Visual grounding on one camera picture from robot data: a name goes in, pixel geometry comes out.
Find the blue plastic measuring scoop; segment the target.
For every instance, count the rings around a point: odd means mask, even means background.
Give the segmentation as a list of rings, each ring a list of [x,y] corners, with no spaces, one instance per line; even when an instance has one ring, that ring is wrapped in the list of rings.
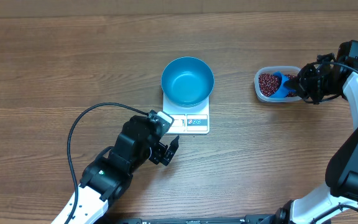
[[[286,75],[281,72],[275,72],[273,76],[278,78],[279,85],[276,92],[271,95],[272,98],[286,98],[288,95],[295,94],[295,90],[285,86],[285,82],[290,80]]]

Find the red adzuki beans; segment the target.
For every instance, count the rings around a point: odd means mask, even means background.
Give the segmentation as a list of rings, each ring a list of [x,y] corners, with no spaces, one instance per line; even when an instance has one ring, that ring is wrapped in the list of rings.
[[[284,75],[286,75],[290,80],[294,79],[295,77],[290,74],[284,74]],[[258,84],[261,94],[266,97],[271,97],[271,95],[274,94],[278,88],[279,80],[278,78],[275,78],[272,73],[262,73],[258,77]],[[296,93],[288,95],[286,98],[292,98],[292,97],[296,97]]]

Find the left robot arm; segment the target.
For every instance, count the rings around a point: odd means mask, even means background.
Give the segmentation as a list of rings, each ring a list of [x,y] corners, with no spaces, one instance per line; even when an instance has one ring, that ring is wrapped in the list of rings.
[[[74,193],[52,222],[94,223],[129,188],[133,173],[145,161],[167,166],[178,149],[179,137],[169,145],[160,142],[174,119],[163,111],[133,116],[113,146],[105,148],[83,171]]]

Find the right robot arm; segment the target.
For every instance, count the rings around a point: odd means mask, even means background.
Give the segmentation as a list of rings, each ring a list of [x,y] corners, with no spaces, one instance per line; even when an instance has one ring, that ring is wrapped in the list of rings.
[[[354,131],[329,161],[325,182],[303,198],[288,201],[263,223],[330,223],[346,210],[358,213],[358,41],[343,42],[336,55],[317,56],[297,77],[281,84],[314,105],[344,98]]]

